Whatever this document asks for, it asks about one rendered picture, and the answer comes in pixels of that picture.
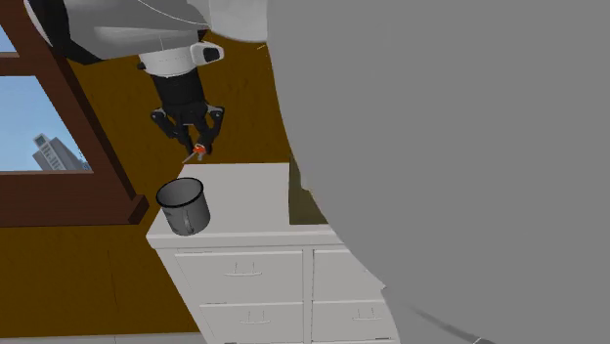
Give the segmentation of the brown framed window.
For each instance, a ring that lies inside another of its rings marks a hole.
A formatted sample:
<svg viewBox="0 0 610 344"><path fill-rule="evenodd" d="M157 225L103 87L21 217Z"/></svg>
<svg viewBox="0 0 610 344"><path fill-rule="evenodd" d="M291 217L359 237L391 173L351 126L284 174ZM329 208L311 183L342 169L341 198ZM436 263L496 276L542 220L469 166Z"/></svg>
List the brown framed window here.
<svg viewBox="0 0 610 344"><path fill-rule="evenodd" d="M134 191L66 58L51 50L23 0L0 0L0 228L137 225L149 203ZM11 163L34 136L66 129L87 170Z"/></svg>

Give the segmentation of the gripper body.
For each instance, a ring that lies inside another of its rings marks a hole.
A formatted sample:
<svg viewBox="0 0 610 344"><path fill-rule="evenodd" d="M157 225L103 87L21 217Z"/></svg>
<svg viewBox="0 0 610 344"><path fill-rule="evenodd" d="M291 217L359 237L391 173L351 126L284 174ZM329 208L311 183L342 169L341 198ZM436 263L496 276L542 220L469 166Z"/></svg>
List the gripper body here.
<svg viewBox="0 0 610 344"><path fill-rule="evenodd" d="M180 124L195 124L208 107L196 69L178 76L151 76L163 110Z"/></svg>

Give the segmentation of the grey metal mug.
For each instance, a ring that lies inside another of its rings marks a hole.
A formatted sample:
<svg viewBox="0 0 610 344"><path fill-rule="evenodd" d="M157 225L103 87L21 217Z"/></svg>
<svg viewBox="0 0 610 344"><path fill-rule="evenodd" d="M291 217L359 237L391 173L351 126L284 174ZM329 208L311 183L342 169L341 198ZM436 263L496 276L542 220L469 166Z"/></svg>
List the grey metal mug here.
<svg viewBox="0 0 610 344"><path fill-rule="evenodd" d="M159 188L155 200L161 207L171 231L188 237L205 230L211 220L203 183L193 177L182 177Z"/></svg>

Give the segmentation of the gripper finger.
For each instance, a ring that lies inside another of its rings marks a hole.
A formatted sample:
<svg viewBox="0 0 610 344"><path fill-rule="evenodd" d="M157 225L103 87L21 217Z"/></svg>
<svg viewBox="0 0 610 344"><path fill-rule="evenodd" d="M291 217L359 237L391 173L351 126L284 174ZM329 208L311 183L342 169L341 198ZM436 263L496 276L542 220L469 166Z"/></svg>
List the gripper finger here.
<svg viewBox="0 0 610 344"><path fill-rule="evenodd" d="M207 154L212 153L212 145L220 133L224 114L225 109L223 107L207 106L207 112L201 114L196 120L198 131L196 142L204 146Z"/></svg>
<svg viewBox="0 0 610 344"><path fill-rule="evenodd" d="M151 112L151 119L169 139L176 139L186 150L193 148L188 128L183 124L172 122L162 108L154 109Z"/></svg>

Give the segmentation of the white chest of drawers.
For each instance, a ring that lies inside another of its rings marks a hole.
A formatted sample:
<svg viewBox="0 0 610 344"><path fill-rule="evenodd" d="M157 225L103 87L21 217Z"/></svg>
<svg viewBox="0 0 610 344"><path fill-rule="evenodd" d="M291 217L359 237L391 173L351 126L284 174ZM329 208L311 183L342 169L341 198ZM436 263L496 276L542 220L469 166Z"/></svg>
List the white chest of drawers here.
<svg viewBox="0 0 610 344"><path fill-rule="evenodd" d="M211 212L147 233L205 344L400 344L382 283L328 225L292 225L286 163L188 164Z"/></svg>

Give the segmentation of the orange and grey key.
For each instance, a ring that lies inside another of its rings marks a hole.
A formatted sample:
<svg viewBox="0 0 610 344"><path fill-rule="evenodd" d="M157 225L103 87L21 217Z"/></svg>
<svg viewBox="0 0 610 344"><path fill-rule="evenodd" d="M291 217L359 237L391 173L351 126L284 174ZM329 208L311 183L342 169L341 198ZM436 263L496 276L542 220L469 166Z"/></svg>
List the orange and grey key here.
<svg viewBox="0 0 610 344"><path fill-rule="evenodd" d="M202 144L195 144L192 152L185 159L182 160L182 163L186 164L193 159L196 159L197 161L202 161L205 155L207 155L206 147Z"/></svg>

